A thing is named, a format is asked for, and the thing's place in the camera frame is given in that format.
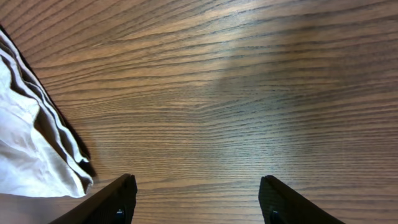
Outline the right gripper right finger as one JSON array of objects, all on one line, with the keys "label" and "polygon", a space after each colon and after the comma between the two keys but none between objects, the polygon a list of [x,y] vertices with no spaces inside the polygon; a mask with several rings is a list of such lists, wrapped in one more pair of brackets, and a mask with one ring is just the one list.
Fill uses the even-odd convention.
[{"label": "right gripper right finger", "polygon": [[258,199],[265,224],[343,224],[273,175],[261,178]]}]

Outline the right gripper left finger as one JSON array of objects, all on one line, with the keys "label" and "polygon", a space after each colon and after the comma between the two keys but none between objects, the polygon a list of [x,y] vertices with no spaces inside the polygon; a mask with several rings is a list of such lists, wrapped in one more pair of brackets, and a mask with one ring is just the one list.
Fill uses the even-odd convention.
[{"label": "right gripper left finger", "polygon": [[131,224],[137,184],[124,174],[50,224]]}]

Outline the beige shorts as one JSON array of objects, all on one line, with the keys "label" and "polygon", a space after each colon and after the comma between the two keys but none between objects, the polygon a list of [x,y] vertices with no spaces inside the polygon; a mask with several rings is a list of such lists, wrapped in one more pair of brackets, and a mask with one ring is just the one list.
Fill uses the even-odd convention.
[{"label": "beige shorts", "polygon": [[93,185],[89,157],[26,64],[1,32],[1,193],[80,198]]}]

